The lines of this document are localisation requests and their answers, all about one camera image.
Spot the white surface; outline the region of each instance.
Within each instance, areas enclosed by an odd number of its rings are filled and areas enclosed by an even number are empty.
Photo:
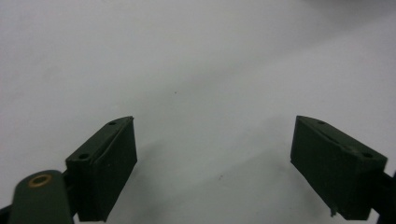
[[[393,0],[0,1],[0,206],[133,115],[108,223],[348,223],[290,164],[295,116],[392,175],[395,39]]]

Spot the screw hole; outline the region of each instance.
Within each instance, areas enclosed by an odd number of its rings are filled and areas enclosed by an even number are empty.
[[[38,188],[44,186],[52,179],[51,175],[38,175],[29,181],[29,188]]]
[[[90,157],[90,154],[84,153],[84,154],[79,155],[78,158],[79,158],[80,160],[85,160],[85,159],[87,159],[88,157]]]
[[[367,153],[367,152],[363,152],[362,154],[363,154],[363,156],[366,157],[366,158],[372,158],[372,157],[373,157],[372,154]]]

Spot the black metal bracket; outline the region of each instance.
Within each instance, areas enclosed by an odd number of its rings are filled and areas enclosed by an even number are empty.
[[[107,123],[66,159],[67,170],[24,178],[12,205],[0,210],[0,224],[70,224],[106,221],[137,163],[134,119]]]
[[[387,158],[332,125],[307,117],[296,119],[291,163],[320,198],[347,220],[396,223],[396,177],[384,173]]]

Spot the white table surface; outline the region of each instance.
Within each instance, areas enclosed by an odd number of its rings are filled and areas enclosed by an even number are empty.
[[[0,1],[0,207],[132,115],[108,223],[375,223],[331,218],[290,145],[323,119],[393,175],[395,71],[394,0]]]

